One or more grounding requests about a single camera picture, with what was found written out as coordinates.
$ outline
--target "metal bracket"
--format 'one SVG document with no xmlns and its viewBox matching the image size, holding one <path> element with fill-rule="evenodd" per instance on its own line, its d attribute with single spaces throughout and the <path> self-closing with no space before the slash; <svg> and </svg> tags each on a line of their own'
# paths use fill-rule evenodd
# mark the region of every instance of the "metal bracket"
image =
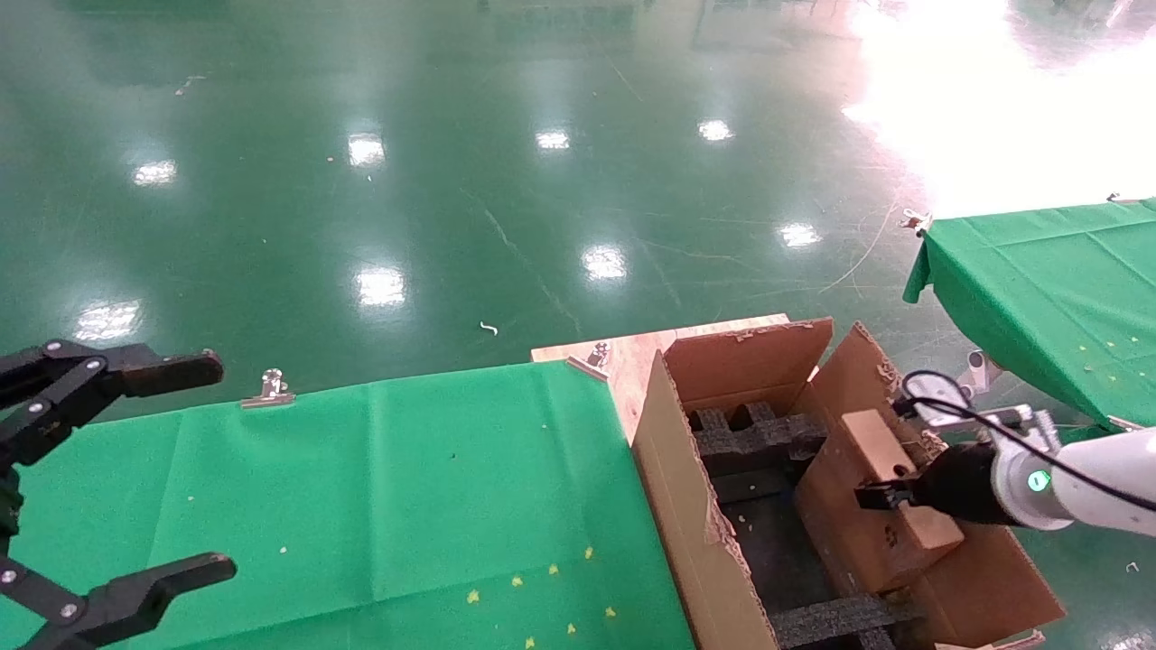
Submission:
<svg viewBox="0 0 1156 650">
<path fill-rule="evenodd" d="M 566 359 L 566 363 L 573 365 L 575 368 L 581 370 L 583 372 L 606 382 L 610 378 L 610 375 L 603 369 L 606 363 L 610 360 L 610 344 L 606 341 L 599 341 L 594 344 L 594 348 L 590 350 L 590 355 L 585 360 L 578 359 L 577 356 L 570 355 Z"/>
<path fill-rule="evenodd" d="M 276 368 L 269 368 L 261 375 L 261 394 L 240 400 L 240 407 L 265 408 L 266 406 L 283 406 L 292 404 L 297 396 L 289 392 L 284 375 Z"/>
</svg>

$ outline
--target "wooden board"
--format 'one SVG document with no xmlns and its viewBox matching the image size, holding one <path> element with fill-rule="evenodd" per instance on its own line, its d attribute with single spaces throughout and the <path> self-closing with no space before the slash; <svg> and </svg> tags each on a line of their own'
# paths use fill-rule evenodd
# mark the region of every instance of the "wooden board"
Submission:
<svg viewBox="0 0 1156 650">
<path fill-rule="evenodd" d="M 610 376 L 608 382 L 610 394 L 614 396 L 627 441 L 633 443 L 635 440 L 635 429 L 638 428 L 638 415 L 643 412 L 643 401 L 646 399 L 655 352 L 665 353 L 670 344 L 680 338 L 754 330 L 790 322 L 785 313 L 776 313 L 606 339 L 606 342 L 610 344 L 610 357 L 603 370 Z M 535 362 L 560 361 L 571 355 L 586 359 L 598 342 L 600 341 L 536 348 L 531 350 L 529 357 Z"/>
</svg>

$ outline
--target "robotic arm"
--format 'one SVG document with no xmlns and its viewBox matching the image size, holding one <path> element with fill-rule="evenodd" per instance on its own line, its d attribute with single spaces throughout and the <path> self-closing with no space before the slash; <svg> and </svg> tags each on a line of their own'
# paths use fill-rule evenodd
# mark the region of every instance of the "robotic arm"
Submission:
<svg viewBox="0 0 1156 650">
<path fill-rule="evenodd" d="M 938 372 L 907 375 L 903 392 L 901 416 L 936 433 L 978 428 L 979 442 L 948 448 L 916 474 L 860 487 L 860 507 L 909 501 L 981 524 L 1053 531 L 1080 520 L 1156 537 L 1156 427 L 1061 445 L 1046 411 L 975 413 L 959 385 Z"/>
<path fill-rule="evenodd" d="M 0 597 L 45 620 L 22 650 L 89 650 L 149 631 L 173 598 L 227 581 L 232 560 L 205 553 L 109 581 L 86 596 L 8 556 L 24 496 L 14 465 L 34 465 L 120 397 L 215 384 L 224 368 L 213 350 L 161 357 L 147 346 L 94 349 L 49 341 L 0 357 Z"/>
</svg>

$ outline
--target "green indicator light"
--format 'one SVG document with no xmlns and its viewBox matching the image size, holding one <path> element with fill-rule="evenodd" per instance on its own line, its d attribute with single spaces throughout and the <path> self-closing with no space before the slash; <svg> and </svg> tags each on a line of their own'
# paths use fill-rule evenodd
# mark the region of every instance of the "green indicator light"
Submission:
<svg viewBox="0 0 1156 650">
<path fill-rule="evenodd" d="M 1048 477 L 1047 472 L 1043 470 L 1036 470 L 1028 475 L 1028 487 L 1030 487 L 1032 492 L 1044 492 L 1044 488 L 1046 488 L 1050 482 L 1052 482 L 1052 477 Z"/>
</svg>

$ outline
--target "metal clip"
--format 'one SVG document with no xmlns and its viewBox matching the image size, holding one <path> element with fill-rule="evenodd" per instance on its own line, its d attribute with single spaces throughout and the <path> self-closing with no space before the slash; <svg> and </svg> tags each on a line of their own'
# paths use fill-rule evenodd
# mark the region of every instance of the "metal clip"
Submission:
<svg viewBox="0 0 1156 650">
<path fill-rule="evenodd" d="M 1107 195 L 1107 202 L 1110 204 L 1139 204 L 1140 199 L 1124 198 L 1119 192 L 1112 192 Z"/>
<path fill-rule="evenodd" d="M 276 368 L 269 368 L 261 375 L 261 394 L 240 400 L 242 408 L 265 408 L 292 404 L 297 396 L 289 392 L 284 375 Z"/>
<path fill-rule="evenodd" d="M 581 370 L 583 372 L 594 377 L 595 379 L 601 379 L 603 382 L 608 381 L 610 376 L 603 370 L 606 363 L 610 360 L 610 344 L 606 341 L 599 341 L 594 344 L 594 349 L 590 350 L 590 355 L 583 361 L 577 356 L 570 355 L 566 359 L 566 363 L 573 365 L 575 368 Z"/>
<path fill-rule="evenodd" d="M 904 208 L 903 216 L 904 220 L 899 222 L 899 228 L 910 228 L 914 230 L 916 237 L 922 237 L 924 232 L 932 227 L 932 221 L 934 221 L 931 213 L 927 213 L 927 215 L 924 216 L 911 208 Z"/>
<path fill-rule="evenodd" d="M 1125 431 L 1139 431 L 1144 427 L 1142 424 L 1136 424 L 1135 422 L 1129 422 L 1124 418 L 1117 418 L 1116 415 L 1109 415 L 1107 421 L 1117 427 L 1124 429 Z"/>
</svg>

